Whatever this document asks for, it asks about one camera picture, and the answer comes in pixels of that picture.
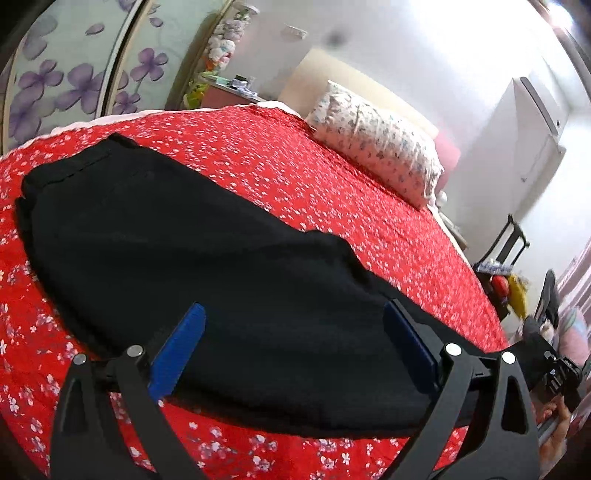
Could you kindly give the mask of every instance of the pillow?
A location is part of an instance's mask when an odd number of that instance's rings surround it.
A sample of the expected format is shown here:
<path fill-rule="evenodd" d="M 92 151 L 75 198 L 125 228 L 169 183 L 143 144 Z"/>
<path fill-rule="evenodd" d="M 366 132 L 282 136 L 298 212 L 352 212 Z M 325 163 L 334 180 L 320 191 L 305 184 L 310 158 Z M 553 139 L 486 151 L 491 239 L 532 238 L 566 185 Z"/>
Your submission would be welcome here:
<path fill-rule="evenodd" d="M 318 103 L 316 103 L 314 109 L 308 113 L 308 116 L 306 117 L 306 123 L 308 125 L 313 128 L 318 128 L 319 125 L 324 123 L 324 119 L 326 119 L 326 111 L 329 107 L 330 97 L 337 93 L 356 95 L 355 93 L 351 92 L 351 90 L 347 90 L 342 85 L 329 80 L 324 95 L 320 98 L 320 100 L 318 100 Z"/>
<path fill-rule="evenodd" d="M 405 118 L 329 82 L 306 121 L 316 140 L 367 168 L 415 208 L 434 198 L 443 172 L 434 142 Z"/>

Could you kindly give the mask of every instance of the blue clamp pad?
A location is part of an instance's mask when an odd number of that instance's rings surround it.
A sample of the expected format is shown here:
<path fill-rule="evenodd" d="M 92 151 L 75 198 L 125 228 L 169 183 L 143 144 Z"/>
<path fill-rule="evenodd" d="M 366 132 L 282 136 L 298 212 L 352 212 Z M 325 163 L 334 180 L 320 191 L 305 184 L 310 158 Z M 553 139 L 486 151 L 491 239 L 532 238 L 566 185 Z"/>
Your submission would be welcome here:
<path fill-rule="evenodd" d="M 428 332 L 412 319 L 398 300 L 390 301 L 384 307 L 384 331 L 398 351 L 417 390 L 432 397 L 439 395 L 441 341 L 437 339 L 439 344 L 436 345 L 432 338 L 422 338 L 421 335 Z"/>
<path fill-rule="evenodd" d="M 205 309 L 194 303 L 151 365 L 148 392 L 154 401 L 170 395 L 205 331 Z"/>

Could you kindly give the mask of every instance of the nightstand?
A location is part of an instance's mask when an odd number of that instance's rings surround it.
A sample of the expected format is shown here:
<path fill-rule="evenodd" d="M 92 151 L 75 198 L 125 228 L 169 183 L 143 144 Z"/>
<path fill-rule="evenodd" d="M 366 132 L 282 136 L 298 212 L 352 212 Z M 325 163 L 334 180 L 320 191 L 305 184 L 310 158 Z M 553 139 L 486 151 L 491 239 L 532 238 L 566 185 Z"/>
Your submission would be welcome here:
<path fill-rule="evenodd" d="M 207 78 L 199 77 L 199 83 L 207 83 L 209 87 L 205 92 L 200 108 L 222 108 L 229 105 L 250 105 L 252 103 L 264 102 L 261 97 L 247 97 L 238 90 L 219 85 Z"/>

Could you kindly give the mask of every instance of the red object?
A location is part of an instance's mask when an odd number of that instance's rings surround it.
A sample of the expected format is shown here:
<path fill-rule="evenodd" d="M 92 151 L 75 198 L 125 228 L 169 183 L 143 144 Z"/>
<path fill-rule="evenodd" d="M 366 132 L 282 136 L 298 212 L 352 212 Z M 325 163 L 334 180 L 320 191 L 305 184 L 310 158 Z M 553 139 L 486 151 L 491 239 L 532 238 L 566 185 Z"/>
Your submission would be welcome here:
<path fill-rule="evenodd" d="M 432 214 L 415 210 L 312 140 L 295 116 L 228 107 L 68 131 L 36 140 L 0 162 L 0 413 L 42 470 L 48 467 L 60 386 L 72 357 L 84 347 L 62 329 L 31 272 L 14 223 L 14 200 L 34 166 L 69 157 L 115 131 L 200 171 L 295 228 L 340 235 L 368 268 L 473 343 L 486 351 L 507 346 L 478 280 Z M 113 403 L 132 456 L 150 467 L 116 395 Z M 405 443 L 271 434 L 161 405 L 212 479 L 372 479 Z M 439 466 L 455 458 L 464 435 L 464 429 L 453 433 Z"/>
<path fill-rule="evenodd" d="M 500 299 L 509 296 L 509 281 L 503 275 L 493 275 L 491 286 Z"/>

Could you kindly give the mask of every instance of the black fabric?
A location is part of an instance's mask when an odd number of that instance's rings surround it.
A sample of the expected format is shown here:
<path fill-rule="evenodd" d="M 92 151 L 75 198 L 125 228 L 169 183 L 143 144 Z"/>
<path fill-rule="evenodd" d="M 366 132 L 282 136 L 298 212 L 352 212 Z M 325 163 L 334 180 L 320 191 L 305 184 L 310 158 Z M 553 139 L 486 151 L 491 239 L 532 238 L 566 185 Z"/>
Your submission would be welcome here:
<path fill-rule="evenodd" d="M 25 248 L 75 337 L 119 355 L 198 301 L 206 331 L 175 395 L 240 424 L 317 437 L 412 433 L 429 400 L 385 336 L 387 299 L 479 353 L 366 270 L 343 239 L 295 230 L 120 135 L 35 168 L 22 192 Z"/>

